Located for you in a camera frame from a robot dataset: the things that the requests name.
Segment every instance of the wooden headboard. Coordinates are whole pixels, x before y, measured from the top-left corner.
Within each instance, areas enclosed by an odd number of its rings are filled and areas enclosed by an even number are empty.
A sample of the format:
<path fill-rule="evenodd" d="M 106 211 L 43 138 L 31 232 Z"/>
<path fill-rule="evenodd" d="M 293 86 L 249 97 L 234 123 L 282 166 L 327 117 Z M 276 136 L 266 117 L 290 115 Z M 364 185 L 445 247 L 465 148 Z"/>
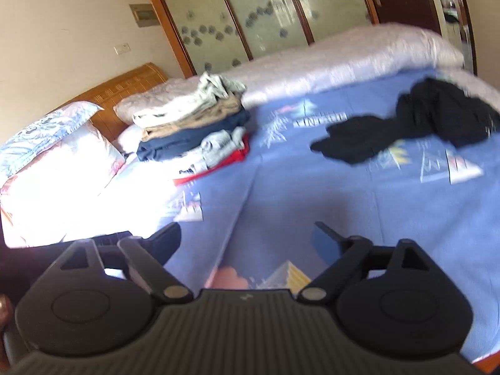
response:
<path fill-rule="evenodd" d="M 143 93 L 166 81 L 167 77 L 156 65 L 146 63 L 80 94 L 63 106 L 79 100 L 100 105 L 104 110 L 97 112 L 91 121 L 101 134 L 112 142 L 128 127 L 117 117 L 113 107 L 132 94 Z"/>

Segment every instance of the folded clothing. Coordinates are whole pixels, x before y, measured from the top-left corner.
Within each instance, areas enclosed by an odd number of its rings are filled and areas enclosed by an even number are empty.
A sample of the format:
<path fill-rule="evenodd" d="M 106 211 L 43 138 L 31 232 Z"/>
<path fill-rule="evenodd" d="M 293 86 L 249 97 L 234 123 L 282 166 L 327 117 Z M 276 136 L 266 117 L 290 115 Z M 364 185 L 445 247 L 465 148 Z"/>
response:
<path fill-rule="evenodd" d="M 244 146 L 243 146 L 242 149 L 237 149 L 236 151 L 234 151 L 231 155 L 229 155 L 226 159 L 224 159 L 217 166 L 214 166 L 214 168 L 211 168 L 211 169 L 206 170 L 204 172 L 198 173 L 196 175 L 184 177 L 184 178 L 181 178 L 181 179 L 174 179 L 173 180 L 173 184 L 175 186 L 180 186 L 182 184 L 191 182 L 192 180 L 195 180 L 195 179 L 201 178 L 201 177 L 203 177 L 205 175 L 208 175 L 209 173 L 212 173 L 212 172 L 216 171 L 217 169 L 223 168 L 224 166 L 228 166 L 228 165 L 231 165 L 232 163 L 244 161 L 245 158 L 246 158 L 246 156 L 247 156 L 247 154 L 248 154 L 248 152 L 250 151 L 250 145 L 249 145 L 249 141 L 248 141 L 248 134 L 246 134 L 243 137 L 243 145 Z"/>
<path fill-rule="evenodd" d="M 243 94 L 244 84 L 217 74 L 205 72 L 199 78 L 196 91 L 180 96 L 163 106 L 147 108 L 133 115 L 133 122 L 141 128 L 149 128 L 179 121 L 191 114 L 212 107 L 217 99 L 228 98 L 228 93 Z"/>
<path fill-rule="evenodd" d="M 229 92 L 227 98 L 217 99 L 214 106 L 197 111 L 182 120 L 145 128 L 142 132 L 141 140 L 149 141 L 152 138 L 167 137 L 186 128 L 204 127 L 214 122 L 221 121 L 242 109 L 243 107 L 239 96 L 235 96 L 232 92 Z"/>
<path fill-rule="evenodd" d="M 234 131 L 236 127 L 243 127 L 249 119 L 250 113 L 247 110 L 241 110 L 204 127 L 183 129 L 168 137 L 141 141 L 137 148 L 137 158 L 140 161 L 173 159 L 200 146 L 207 135 L 221 130 Z"/>
<path fill-rule="evenodd" d="M 245 132 L 244 127 L 236 127 L 232 133 L 222 130 L 208 135 L 199 147 L 164 162 L 168 170 L 166 178 L 186 178 L 217 166 L 234 151 L 244 147 Z"/>
<path fill-rule="evenodd" d="M 327 158 L 361 163 L 398 139 L 436 134 L 456 148 L 478 143 L 500 126 L 500 114 L 454 84 L 427 78 L 399 97 L 396 117 L 353 117 L 327 128 L 329 137 L 311 145 Z"/>

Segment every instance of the wooden door frame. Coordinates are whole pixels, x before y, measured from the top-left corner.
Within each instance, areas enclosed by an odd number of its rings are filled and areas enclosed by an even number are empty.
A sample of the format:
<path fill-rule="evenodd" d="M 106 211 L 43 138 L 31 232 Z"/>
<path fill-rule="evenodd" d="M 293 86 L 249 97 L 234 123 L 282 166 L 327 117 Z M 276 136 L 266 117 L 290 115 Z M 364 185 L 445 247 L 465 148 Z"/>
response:
<path fill-rule="evenodd" d="M 309 28 L 309 23 L 307 21 L 306 15 L 303 11 L 302 6 L 300 5 L 299 0 L 292 0 L 293 4 L 296 8 L 297 15 L 299 17 L 299 20 L 301 22 L 302 28 L 304 30 L 304 34 L 306 35 L 306 39 L 308 44 L 311 44 L 314 42 L 313 34 L 311 32 L 311 29 Z M 239 32 L 240 38 L 242 39 L 242 44 L 243 47 L 245 48 L 245 51 L 247 53 L 247 56 L 249 60 L 252 60 L 252 53 L 248 47 L 248 43 L 244 37 L 243 30 L 241 29 L 241 26 L 238 22 L 238 19 L 235 17 L 233 9 L 231 7 L 231 3 L 229 0 L 224 0 L 226 3 L 226 6 L 229 10 L 229 13 L 235 23 L 235 26 Z M 179 63 L 179 66 L 181 67 L 182 73 L 184 77 L 192 77 L 196 75 L 196 70 L 193 66 L 193 63 L 191 62 L 191 59 L 189 58 L 189 54 L 186 51 L 186 47 L 184 46 L 184 43 L 182 41 L 182 37 L 179 34 L 171 13 L 168 10 L 168 7 L 164 0 L 151 0 L 151 3 L 153 5 L 154 11 L 157 14 L 159 23 L 161 24 L 163 31 L 165 32 L 165 35 L 167 36 L 168 41 L 170 42 L 170 45 L 172 47 L 173 53 L 176 56 L 177 62 Z M 372 19 L 373 24 L 379 24 L 379 19 L 377 15 L 377 10 L 375 8 L 375 4 L 373 0 L 364 0 L 364 3 L 368 9 L 368 13 Z"/>

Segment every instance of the wall switch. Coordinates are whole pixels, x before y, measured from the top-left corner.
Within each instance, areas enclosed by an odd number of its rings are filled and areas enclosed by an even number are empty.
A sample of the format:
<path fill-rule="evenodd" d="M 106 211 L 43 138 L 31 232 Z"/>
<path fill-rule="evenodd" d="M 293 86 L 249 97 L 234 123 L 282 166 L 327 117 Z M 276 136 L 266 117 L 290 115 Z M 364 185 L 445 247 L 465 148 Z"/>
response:
<path fill-rule="evenodd" d="M 130 52 L 130 46 L 127 43 L 123 43 L 121 45 L 115 46 L 114 51 L 117 53 L 117 55 L 122 55 L 124 53 Z"/>

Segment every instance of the folded clothes stack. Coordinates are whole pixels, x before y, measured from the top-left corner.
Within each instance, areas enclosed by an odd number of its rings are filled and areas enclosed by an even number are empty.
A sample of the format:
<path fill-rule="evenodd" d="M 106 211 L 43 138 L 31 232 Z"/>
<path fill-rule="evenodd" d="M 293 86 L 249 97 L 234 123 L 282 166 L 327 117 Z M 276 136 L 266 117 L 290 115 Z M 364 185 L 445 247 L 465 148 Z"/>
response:
<path fill-rule="evenodd" d="M 193 94 L 138 111 L 133 115 L 142 128 L 137 157 L 165 161 L 167 178 L 176 184 L 243 160 L 244 125 L 250 119 L 240 100 L 244 91 L 242 83 L 204 73 Z"/>

